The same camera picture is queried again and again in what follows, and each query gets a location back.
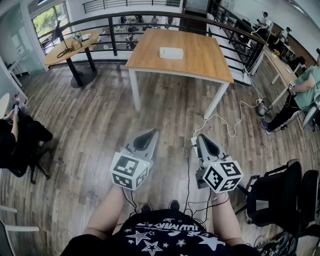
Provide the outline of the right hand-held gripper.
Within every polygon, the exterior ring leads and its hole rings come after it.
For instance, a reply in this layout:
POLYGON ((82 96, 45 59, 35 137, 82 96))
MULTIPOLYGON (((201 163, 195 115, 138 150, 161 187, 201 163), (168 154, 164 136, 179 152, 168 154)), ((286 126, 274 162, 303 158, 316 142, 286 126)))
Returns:
POLYGON ((216 194, 234 190, 244 177, 236 160, 204 134, 196 138, 199 168, 195 173, 198 189, 209 187, 216 194))

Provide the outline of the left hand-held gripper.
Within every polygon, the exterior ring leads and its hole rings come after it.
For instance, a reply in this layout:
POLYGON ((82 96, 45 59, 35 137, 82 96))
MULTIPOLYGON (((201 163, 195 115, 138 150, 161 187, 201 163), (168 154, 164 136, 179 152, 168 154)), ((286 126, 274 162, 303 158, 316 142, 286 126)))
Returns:
POLYGON ((109 168, 112 183, 135 191, 150 173, 158 139, 157 129, 145 129, 116 152, 109 168))

